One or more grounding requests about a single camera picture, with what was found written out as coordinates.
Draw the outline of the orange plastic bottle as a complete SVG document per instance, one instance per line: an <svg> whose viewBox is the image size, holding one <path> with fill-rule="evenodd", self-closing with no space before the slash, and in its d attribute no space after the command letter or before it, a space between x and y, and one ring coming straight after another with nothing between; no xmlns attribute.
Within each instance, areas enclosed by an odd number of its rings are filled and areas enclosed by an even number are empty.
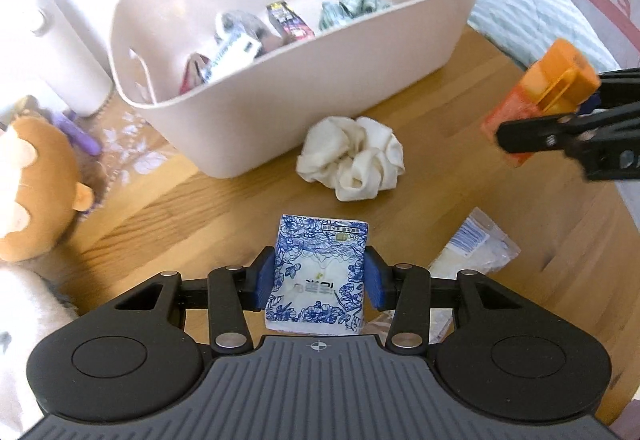
<svg viewBox="0 0 640 440"><path fill-rule="evenodd" d="M600 85L599 75L586 57L572 43L558 38L485 117L480 129L497 141L501 123L576 113Z"/></svg>

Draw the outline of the clear plastic barcode packet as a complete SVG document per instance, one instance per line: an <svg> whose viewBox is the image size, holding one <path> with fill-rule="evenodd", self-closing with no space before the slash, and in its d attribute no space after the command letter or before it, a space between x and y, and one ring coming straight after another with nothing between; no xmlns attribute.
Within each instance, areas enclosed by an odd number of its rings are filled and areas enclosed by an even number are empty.
<svg viewBox="0 0 640 440"><path fill-rule="evenodd" d="M428 266L432 278L455 280L460 270L475 270L482 275L506 267L520 255L521 249L481 209L473 208L439 255ZM386 341L395 310L386 310L367 323L363 334L378 335ZM450 309L432 309L430 344L441 342L452 329Z"/></svg>

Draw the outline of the blue white tissue pack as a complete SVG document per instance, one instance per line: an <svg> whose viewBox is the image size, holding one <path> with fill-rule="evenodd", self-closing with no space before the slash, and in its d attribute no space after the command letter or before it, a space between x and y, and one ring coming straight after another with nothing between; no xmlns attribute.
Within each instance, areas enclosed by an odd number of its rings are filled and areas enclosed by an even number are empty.
<svg viewBox="0 0 640 440"><path fill-rule="evenodd" d="M282 216L273 286L265 305L267 329L321 336L359 334L368 232L368 224L360 220Z"/></svg>

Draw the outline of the white scrunchie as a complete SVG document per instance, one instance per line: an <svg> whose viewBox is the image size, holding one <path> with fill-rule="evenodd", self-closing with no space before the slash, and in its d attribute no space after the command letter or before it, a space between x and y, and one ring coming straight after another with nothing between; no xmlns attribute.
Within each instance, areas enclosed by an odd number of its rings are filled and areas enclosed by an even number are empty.
<svg viewBox="0 0 640 440"><path fill-rule="evenodd" d="M393 130L359 116L329 116L308 130L296 173L319 182L341 202L373 200L405 174L404 148Z"/></svg>

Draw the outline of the light blue quilted cloth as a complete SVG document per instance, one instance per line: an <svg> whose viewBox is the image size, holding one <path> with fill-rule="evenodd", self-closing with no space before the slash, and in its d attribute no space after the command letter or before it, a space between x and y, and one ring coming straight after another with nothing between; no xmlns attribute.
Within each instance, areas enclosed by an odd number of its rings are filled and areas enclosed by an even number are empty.
<svg viewBox="0 0 640 440"><path fill-rule="evenodd" d="M523 70L559 38L574 45L597 72L620 68L571 0L477 0L468 25Z"/></svg>

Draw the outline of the large cream plush toy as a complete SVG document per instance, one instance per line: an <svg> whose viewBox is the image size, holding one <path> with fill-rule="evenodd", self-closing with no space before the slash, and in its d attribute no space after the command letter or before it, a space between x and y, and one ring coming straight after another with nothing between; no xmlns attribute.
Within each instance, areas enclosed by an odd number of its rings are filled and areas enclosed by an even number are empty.
<svg viewBox="0 0 640 440"><path fill-rule="evenodd" d="M1 266L1 437L18 439L42 419L26 365L40 340L77 318L75 306L37 273Z"/></svg>

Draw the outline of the red packet in bin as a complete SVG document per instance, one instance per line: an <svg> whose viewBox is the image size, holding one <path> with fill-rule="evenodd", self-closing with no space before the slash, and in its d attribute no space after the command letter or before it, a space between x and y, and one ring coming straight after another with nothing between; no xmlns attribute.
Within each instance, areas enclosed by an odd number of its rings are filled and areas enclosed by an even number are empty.
<svg viewBox="0 0 640 440"><path fill-rule="evenodd" d="M208 63L209 59L198 52L194 52L194 54L189 57L183 72L179 89L180 95L189 93L190 90L205 83L203 74L206 72Z"/></svg>

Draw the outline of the brown orange plush toy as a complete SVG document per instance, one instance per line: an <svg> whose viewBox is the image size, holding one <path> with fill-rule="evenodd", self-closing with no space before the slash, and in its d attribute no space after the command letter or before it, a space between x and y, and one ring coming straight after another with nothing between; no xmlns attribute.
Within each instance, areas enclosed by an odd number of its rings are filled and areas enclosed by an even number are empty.
<svg viewBox="0 0 640 440"><path fill-rule="evenodd" d="M39 116L14 119L1 135L1 259L47 254L93 202L62 131Z"/></svg>

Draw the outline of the green patterned item in bin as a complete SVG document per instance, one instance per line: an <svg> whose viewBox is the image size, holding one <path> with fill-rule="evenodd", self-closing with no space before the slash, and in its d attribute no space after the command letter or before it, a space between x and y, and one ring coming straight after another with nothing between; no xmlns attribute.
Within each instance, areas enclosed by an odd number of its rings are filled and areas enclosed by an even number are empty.
<svg viewBox="0 0 640 440"><path fill-rule="evenodd" d="M329 31L390 8L386 0L334 0L322 4L319 29Z"/></svg>

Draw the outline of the purple plastic toy piece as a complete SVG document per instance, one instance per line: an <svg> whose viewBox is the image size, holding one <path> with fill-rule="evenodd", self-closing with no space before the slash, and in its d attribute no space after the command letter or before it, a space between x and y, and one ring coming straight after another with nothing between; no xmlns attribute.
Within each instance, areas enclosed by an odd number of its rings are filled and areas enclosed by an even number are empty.
<svg viewBox="0 0 640 440"><path fill-rule="evenodd" d="M72 145L77 145L81 151L84 151L91 156L99 156L101 154L102 145L99 141L80 128L65 114L52 112L50 114L50 119L51 123L66 135Z"/></svg>

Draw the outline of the white blue packet in bin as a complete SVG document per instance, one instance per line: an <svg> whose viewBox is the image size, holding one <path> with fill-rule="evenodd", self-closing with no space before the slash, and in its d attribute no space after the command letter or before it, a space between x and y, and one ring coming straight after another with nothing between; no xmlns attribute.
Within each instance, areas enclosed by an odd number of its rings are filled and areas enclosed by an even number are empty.
<svg viewBox="0 0 640 440"><path fill-rule="evenodd" d="M220 81L250 66L262 51L262 43L250 34L233 32L218 46L214 58L210 58L201 70L205 84Z"/></svg>

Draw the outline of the beige plastic storage bin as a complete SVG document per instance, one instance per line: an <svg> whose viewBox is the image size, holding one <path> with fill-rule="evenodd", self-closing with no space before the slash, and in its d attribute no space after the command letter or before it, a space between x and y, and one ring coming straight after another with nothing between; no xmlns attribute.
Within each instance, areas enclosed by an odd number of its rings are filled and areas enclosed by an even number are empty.
<svg viewBox="0 0 640 440"><path fill-rule="evenodd" d="M232 178L297 147L331 115L362 113L444 66L476 0L387 0L388 8L286 45L183 93L215 18L276 0L120 0L108 56L119 95L204 174ZM284 0L315 24L326 0Z"/></svg>

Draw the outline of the grey item in bin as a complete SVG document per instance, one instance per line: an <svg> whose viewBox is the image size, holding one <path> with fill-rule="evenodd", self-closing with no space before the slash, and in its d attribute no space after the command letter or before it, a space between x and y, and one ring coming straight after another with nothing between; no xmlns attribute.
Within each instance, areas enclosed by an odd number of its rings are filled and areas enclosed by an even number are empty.
<svg viewBox="0 0 640 440"><path fill-rule="evenodd" d="M219 14L215 20L215 31L218 40L232 33L246 33L259 43L257 57L273 52L284 44L283 38L274 33L261 18L242 10L230 10Z"/></svg>

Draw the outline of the white cylindrical cup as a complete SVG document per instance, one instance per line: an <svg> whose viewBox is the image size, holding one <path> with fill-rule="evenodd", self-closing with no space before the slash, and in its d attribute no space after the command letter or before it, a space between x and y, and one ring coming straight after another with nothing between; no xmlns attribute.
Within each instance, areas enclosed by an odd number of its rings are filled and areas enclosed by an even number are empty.
<svg viewBox="0 0 640 440"><path fill-rule="evenodd" d="M38 0L29 31L40 70L53 91L81 117L96 114L113 82L54 0Z"/></svg>

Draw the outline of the dark snack packet in bin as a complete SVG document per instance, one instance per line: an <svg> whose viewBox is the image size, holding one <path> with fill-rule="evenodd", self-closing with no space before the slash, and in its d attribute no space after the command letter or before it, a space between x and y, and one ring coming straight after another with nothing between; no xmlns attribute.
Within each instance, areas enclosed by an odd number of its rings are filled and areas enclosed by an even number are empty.
<svg viewBox="0 0 640 440"><path fill-rule="evenodd" d="M266 6L267 16L274 30L285 43L297 43L314 38L314 31L308 24L288 7L284 0L272 2Z"/></svg>

